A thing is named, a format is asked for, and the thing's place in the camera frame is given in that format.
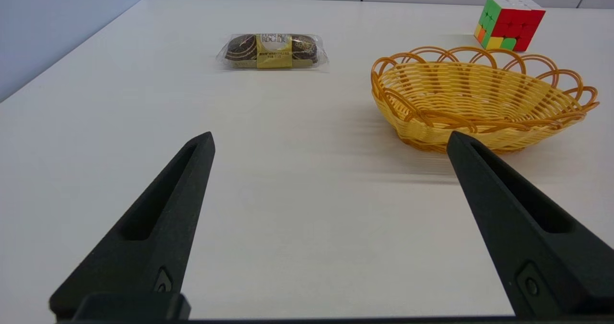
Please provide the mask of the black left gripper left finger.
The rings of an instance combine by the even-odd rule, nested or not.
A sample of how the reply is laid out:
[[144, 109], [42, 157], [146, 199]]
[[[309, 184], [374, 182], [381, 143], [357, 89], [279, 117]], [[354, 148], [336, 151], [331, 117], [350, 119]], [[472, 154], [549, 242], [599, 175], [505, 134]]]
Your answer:
[[59, 322], [186, 320], [182, 283], [215, 155], [188, 141], [49, 299]]

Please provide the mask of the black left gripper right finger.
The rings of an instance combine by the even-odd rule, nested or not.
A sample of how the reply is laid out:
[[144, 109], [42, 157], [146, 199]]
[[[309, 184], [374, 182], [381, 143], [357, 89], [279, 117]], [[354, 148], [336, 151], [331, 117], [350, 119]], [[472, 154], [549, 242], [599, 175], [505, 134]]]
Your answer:
[[477, 139], [447, 154], [518, 320], [611, 320], [614, 252]]

